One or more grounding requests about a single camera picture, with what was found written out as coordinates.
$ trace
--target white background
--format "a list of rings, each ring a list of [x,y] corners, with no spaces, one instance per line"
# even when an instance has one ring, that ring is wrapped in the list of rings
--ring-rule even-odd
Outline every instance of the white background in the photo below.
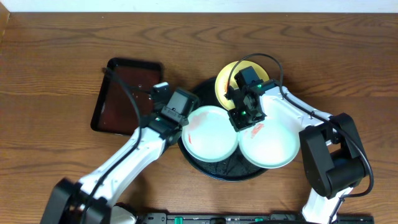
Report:
[[[398,12],[398,0],[0,0],[11,12]]]

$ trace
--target yellow bowl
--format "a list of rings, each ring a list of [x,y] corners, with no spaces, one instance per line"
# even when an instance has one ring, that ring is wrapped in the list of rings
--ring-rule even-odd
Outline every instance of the yellow bowl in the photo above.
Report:
[[[231,110],[235,108],[234,103],[232,100],[227,100],[225,98],[226,90],[227,90],[227,82],[228,82],[228,77],[229,74],[231,73],[232,68],[237,62],[232,62],[225,66],[218,74],[217,79],[216,79],[216,85],[215,85],[215,91],[216,91],[216,96],[217,100],[219,103],[227,110]],[[269,80],[267,72],[258,64],[250,61],[242,61],[239,63],[239,65],[234,69],[234,72],[232,73],[231,81],[229,81],[229,85],[232,86],[234,89],[238,88],[238,84],[236,84],[236,81],[234,79],[235,75],[242,69],[247,68],[252,66],[254,70],[256,71],[257,75],[259,76],[260,79],[262,79],[264,82]]]

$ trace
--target wooden table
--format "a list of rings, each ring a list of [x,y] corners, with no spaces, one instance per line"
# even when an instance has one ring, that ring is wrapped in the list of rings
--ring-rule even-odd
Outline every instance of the wooden table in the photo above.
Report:
[[[54,185],[78,180],[126,137],[94,132],[91,116],[112,57],[160,61],[191,89],[253,52],[282,61],[285,85],[308,104],[350,114],[373,166],[372,193],[341,213],[398,220],[398,16],[395,14],[13,13],[0,71],[0,222],[38,223]],[[254,58],[272,78],[277,67]],[[366,189],[368,180],[354,190]],[[301,153],[287,166],[228,183],[195,170],[173,146],[120,201],[140,211],[299,211],[310,186]]]

